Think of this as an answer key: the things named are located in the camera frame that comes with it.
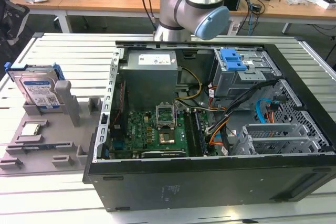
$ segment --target chip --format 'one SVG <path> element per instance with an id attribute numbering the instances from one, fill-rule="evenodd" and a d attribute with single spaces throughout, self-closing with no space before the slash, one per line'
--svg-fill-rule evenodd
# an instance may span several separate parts
<path id="1" fill-rule="evenodd" d="M 159 130 L 160 144 L 175 144 L 174 130 Z"/>

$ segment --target cardboard box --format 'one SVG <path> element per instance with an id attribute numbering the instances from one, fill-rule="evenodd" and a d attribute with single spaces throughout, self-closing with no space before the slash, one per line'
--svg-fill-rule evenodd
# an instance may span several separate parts
<path id="1" fill-rule="evenodd" d="M 336 1 L 335 0 L 318 0 L 316 2 L 319 6 L 326 10 L 336 9 Z"/>

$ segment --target green circuit board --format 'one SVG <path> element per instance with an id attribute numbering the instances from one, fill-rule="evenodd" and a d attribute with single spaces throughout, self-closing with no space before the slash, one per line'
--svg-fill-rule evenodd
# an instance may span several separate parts
<path id="1" fill-rule="evenodd" d="M 168 121 L 170 116 L 160 114 L 160 119 Z M 130 111 L 128 114 L 127 135 L 124 139 L 123 150 L 115 151 L 115 158 L 131 158 L 133 153 L 147 151 L 182 151 L 188 156 L 187 137 L 185 134 L 183 112 L 176 114 L 174 129 L 158 129 L 156 126 L 155 111 Z M 199 113 L 199 120 L 202 128 L 208 125 L 206 113 Z"/>

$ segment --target wooden desk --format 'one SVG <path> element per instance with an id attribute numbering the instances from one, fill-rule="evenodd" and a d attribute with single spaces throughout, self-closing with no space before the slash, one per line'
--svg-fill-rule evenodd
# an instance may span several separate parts
<path id="1" fill-rule="evenodd" d="M 147 17 L 141 0 L 49 0 L 34 5 L 23 0 L 12 0 L 14 3 L 25 4 L 32 14 L 52 14 L 59 17 L 64 33 L 71 33 L 68 16 L 109 16 L 109 17 Z M 151 0 L 155 17 L 159 17 L 160 0 Z M 285 33 L 291 23 L 336 25 L 336 11 L 324 10 L 320 6 L 309 3 L 307 6 L 289 5 L 286 0 L 263 1 L 266 11 L 261 15 L 261 22 L 287 23 Z M 247 15 L 247 4 L 241 1 L 238 11 L 230 12 L 232 21 L 229 35 L 236 35 L 240 23 Z"/>
<path id="2" fill-rule="evenodd" d="M 301 23 L 301 24 L 336 24 L 336 11 L 325 10 L 322 7 L 308 3 L 299 5 L 289 5 L 286 0 L 262 1 L 266 10 L 259 18 L 264 22 L 283 22 L 283 23 Z M 247 10 L 245 1 L 241 1 L 239 8 L 242 11 Z M 283 30 L 285 33 L 290 25 L 286 25 Z"/>

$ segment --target sticker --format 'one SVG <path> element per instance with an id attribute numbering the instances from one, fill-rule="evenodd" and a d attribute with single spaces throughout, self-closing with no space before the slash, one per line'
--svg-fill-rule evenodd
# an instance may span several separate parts
<path id="1" fill-rule="evenodd" d="M 170 65 L 170 55 L 139 55 L 139 65 Z"/>
<path id="2" fill-rule="evenodd" d="M 50 91 L 49 81 L 24 81 L 25 89 L 36 106 L 42 106 L 47 109 L 59 107 L 59 101 L 54 93 Z"/>
<path id="3" fill-rule="evenodd" d="M 224 154 L 224 156 L 229 155 L 229 152 L 227 151 L 227 149 L 224 146 L 222 146 L 222 153 Z"/>
<path id="4" fill-rule="evenodd" d="M 251 61 L 251 60 L 243 60 L 243 63 L 244 63 L 245 65 L 254 65 L 254 64 L 253 64 L 253 61 Z"/>
<path id="5" fill-rule="evenodd" d="M 237 131 L 236 130 L 230 131 L 230 134 L 228 134 L 227 136 L 237 136 Z"/>
<path id="6" fill-rule="evenodd" d="M 210 97 L 215 97 L 215 91 L 213 89 L 209 89 L 209 96 Z"/>
<path id="7" fill-rule="evenodd" d="M 171 201 L 172 199 L 176 199 L 176 195 L 180 192 L 181 186 L 163 186 L 161 188 L 161 201 Z"/>

